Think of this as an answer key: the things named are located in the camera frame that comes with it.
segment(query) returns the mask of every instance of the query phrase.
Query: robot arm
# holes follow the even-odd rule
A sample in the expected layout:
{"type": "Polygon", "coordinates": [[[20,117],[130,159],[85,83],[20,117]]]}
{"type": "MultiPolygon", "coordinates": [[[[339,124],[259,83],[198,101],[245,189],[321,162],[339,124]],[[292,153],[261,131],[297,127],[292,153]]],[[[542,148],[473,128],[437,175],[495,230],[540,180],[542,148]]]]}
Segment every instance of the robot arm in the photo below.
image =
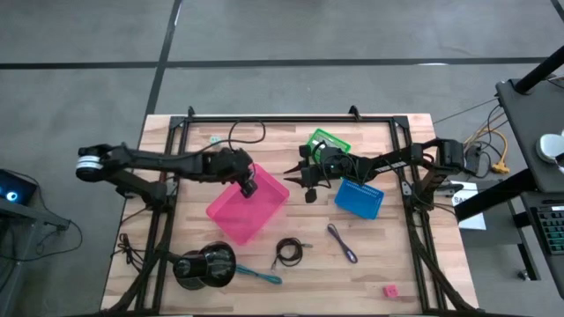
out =
{"type": "Polygon", "coordinates": [[[285,173],[301,172],[301,178],[286,178],[307,188],[306,202],[312,203],[316,199],[314,187],[324,186],[324,182],[341,177],[354,181],[360,185],[373,180],[378,174],[397,170],[404,166],[422,166],[427,169],[427,175],[415,184],[413,201],[417,207],[429,210],[433,205],[434,191],[449,175],[464,170],[464,147],[458,141],[436,138],[423,144],[412,144],[398,151],[383,154],[376,158],[359,157],[342,152],[339,148],[318,144],[313,149],[308,145],[300,146],[300,156],[304,158],[298,165],[285,173]],[[436,147],[436,159],[429,161],[423,153],[428,148],[436,147]],[[314,153],[320,149],[319,162],[314,153]]]}
{"type": "Polygon", "coordinates": [[[99,144],[78,150],[76,175],[82,181],[109,181],[121,195],[132,192],[141,195],[150,205],[161,205],[167,196],[162,182],[148,182],[127,168],[177,173],[180,177],[199,182],[237,182],[241,193],[249,198],[256,191],[249,165],[252,158],[243,150],[223,148],[220,151],[196,151],[182,155],[165,155],[128,149],[124,144],[99,144]]]}

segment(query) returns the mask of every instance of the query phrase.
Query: wooden table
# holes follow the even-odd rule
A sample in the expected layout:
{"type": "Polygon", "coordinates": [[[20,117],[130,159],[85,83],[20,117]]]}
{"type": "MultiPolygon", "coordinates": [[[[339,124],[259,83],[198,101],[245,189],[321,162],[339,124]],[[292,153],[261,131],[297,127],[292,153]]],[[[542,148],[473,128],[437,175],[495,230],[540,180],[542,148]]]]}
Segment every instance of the wooden table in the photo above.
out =
{"type": "MultiPolygon", "coordinates": [[[[413,142],[434,138],[429,114],[407,114],[413,142]]],[[[150,115],[144,127],[140,150],[164,151],[169,115],[150,115]]],[[[187,151],[196,151],[209,143],[210,136],[226,138],[231,123],[190,125],[187,151]]],[[[392,151],[390,128],[381,123],[268,123],[267,134],[260,144],[244,144],[253,160],[270,172],[290,190],[287,205],[244,247],[235,245],[206,216],[207,206],[226,185],[182,181],[176,207],[171,252],[183,254],[199,250],[215,240],[224,240],[234,248],[237,262],[259,272],[270,273],[279,240],[297,237],[314,245],[304,249],[301,263],[293,268],[278,265],[282,285],[273,285],[252,276],[235,275],[224,288],[205,287],[200,291],[184,290],[175,280],[171,265],[163,291],[161,313],[209,314],[282,314],[282,313],[418,313],[417,287],[414,281],[412,254],[405,225],[404,208],[397,176],[384,173],[368,184],[385,192],[376,220],[358,218],[341,210],[333,202],[340,181],[333,189],[318,188],[317,200],[305,204],[305,190],[284,178],[282,172],[301,159],[298,146],[307,142],[315,129],[322,128],[352,145],[351,152],[377,156],[392,151]],[[338,243],[328,234],[328,223],[334,224],[346,244],[358,255],[351,264],[338,243]],[[395,284],[400,296],[384,297],[382,287],[395,284]]],[[[258,124],[241,124],[234,138],[257,139],[262,134],[258,124]]],[[[158,173],[136,171],[149,181],[158,173]]],[[[143,208],[140,199],[127,202],[124,217],[143,208]]],[[[129,234],[134,247],[145,247],[151,212],[147,211],[125,223],[120,232],[129,234]]],[[[443,210],[431,212],[439,264],[446,277],[471,305],[477,306],[468,262],[454,216],[443,210]]],[[[126,265],[122,254],[114,257],[102,308],[112,306],[130,286],[137,272],[126,265]]],[[[434,292],[426,272],[432,303],[434,292]]],[[[150,283],[149,295],[152,294],[150,283]]]]}

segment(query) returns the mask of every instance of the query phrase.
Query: small pink cube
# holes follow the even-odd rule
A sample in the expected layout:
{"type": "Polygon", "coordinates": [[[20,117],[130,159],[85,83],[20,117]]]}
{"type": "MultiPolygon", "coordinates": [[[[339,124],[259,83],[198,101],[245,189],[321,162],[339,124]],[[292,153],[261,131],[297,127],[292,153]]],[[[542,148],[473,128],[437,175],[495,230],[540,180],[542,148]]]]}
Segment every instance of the small pink cube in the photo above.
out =
{"type": "Polygon", "coordinates": [[[398,295],[397,287],[394,284],[384,286],[383,289],[384,289],[384,295],[386,295],[387,298],[394,299],[398,295]]]}

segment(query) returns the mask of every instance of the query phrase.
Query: yellow cable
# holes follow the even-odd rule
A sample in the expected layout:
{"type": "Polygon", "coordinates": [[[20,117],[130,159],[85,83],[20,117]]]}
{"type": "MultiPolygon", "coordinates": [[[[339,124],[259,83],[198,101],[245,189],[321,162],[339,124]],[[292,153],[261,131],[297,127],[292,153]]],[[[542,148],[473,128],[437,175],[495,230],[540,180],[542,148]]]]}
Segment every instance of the yellow cable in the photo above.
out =
{"type": "MultiPolygon", "coordinates": [[[[503,140],[503,153],[501,154],[500,160],[497,163],[492,164],[492,171],[496,173],[509,173],[509,168],[505,166],[505,156],[508,154],[508,139],[498,130],[494,129],[490,130],[490,132],[500,136],[503,140]]],[[[485,131],[481,135],[477,136],[476,139],[485,136],[487,133],[488,132],[485,131]]]]}
{"type": "MultiPolygon", "coordinates": [[[[505,113],[501,113],[498,114],[495,118],[493,118],[492,120],[490,120],[490,125],[492,125],[492,123],[494,123],[496,120],[498,120],[499,118],[501,118],[502,115],[504,115],[505,113]]],[[[487,129],[487,123],[484,123],[482,125],[480,125],[480,128],[478,128],[474,133],[472,133],[471,136],[469,136],[466,141],[464,141],[464,144],[471,144],[474,141],[476,141],[480,136],[480,134],[482,132],[484,132],[484,130],[487,129]]]]}

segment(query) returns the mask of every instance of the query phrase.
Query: gray carpet floor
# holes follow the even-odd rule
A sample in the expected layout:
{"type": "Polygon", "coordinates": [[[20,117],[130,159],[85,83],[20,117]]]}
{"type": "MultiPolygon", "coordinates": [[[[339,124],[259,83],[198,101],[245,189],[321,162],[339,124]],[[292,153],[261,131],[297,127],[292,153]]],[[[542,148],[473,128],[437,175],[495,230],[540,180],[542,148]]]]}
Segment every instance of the gray carpet floor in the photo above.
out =
{"type": "MultiPolygon", "coordinates": [[[[157,62],[173,0],[0,1],[0,63],[157,62]]],[[[559,48],[564,22],[549,0],[184,0],[169,61],[463,59],[457,65],[167,69],[156,114],[430,113],[435,120],[491,99],[494,85],[535,67],[520,57],[559,48]],[[464,63],[464,59],[499,59],[464,63]]],[[[123,199],[74,176],[77,149],[136,145],[154,68],[0,69],[0,168],[37,178],[48,206],[82,227],[71,254],[26,264],[17,316],[91,313],[100,307],[123,199]]],[[[435,126],[463,141],[494,103],[435,126]]],[[[525,168],[508,125],[508,166],[525,168]]],[[[501,142],[493,144],[501,148],[501,142]]],[[[466,252],[480,307],[557,316],[538,243],[541,281],[522,282],[516,247],[466,252]]],[[[71,247],[69,231],[48,250],[71,247]]]]}

